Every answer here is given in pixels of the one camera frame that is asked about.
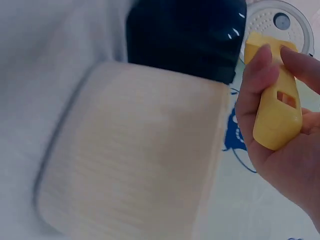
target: fingernail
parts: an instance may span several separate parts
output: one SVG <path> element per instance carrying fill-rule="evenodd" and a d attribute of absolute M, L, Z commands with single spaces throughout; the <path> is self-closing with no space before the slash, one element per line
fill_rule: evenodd
<path fill-rule="evenodd" d="M 289 47 L 287 47 L 287 46 L 285 46 L 285 45 L 281 45 L 281 46 L 280 46 L 280 49 L 285 49 L 285 50 L 288 50 L 288 51 L 292 51 L 291 48 L 289 48 Z"/>
<path fill-rule="evenodd" d="M 268 48 L 268 49 L 271 49 L 271 45 L 269 43 L 265 44 L 262 46 L 263 48 Z"/>

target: blue print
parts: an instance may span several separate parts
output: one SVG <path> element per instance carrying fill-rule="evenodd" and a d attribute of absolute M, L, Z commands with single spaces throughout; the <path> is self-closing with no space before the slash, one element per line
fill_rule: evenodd
<path fill-rule="evenodd" d="M 233 92 L 231 95 L 237 95 L 239 93 L 238 90 L 231 88 Z M 247 170 L 250 172 L 256 174 L 257 172 L 255 170 L 252 170 L 249 168 L 238 156 L 235 150 L 240 149 L 247 151 L 244 138 L 241 134 L 240 128 L 238 126 L 238 122 L 236 119 L 236 110 L 235 107 L 233 107 L 232 112 L 228 118 L 228 125 L 227 125 L 227 130 L 226 130 L 226 135 L 225 135 L 225 140 L 224 140 L 224 145 L 225 149 L 223 150 L 224 152 L 232 150 L 235 157 L 238 159 L 238 161 L 241 163 L 242 166 L 244 166 Z"/>

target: white fabric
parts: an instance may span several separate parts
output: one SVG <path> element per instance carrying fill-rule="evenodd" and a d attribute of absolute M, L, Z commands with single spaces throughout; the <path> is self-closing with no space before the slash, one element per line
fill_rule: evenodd
<path fill-rule="evenodd" d="M 71 92 L 100 59 L 126 60 L 134 0 L 3 0 L 0 239 L 62 240 L 32 206 L 41 159 Z"/>

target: yellow plastic object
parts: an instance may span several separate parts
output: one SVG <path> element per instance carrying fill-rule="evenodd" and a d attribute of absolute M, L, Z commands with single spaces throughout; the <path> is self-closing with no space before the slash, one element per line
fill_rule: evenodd
<path fill-rule="evenodd" d="M 252 32 L 246 43 L 244 63 L 248 64 L 258 49 L 270 44 L 274 62 L 280 62 L 277 82 L 265 89 L 253 128 L 253 137 L 262 146 L 278 150 L 296 137 L 302 128 L 302 112 L 295 77 L 283 65 L 280 49 L 286 46 L 298 51 L 292 42 Z"/>

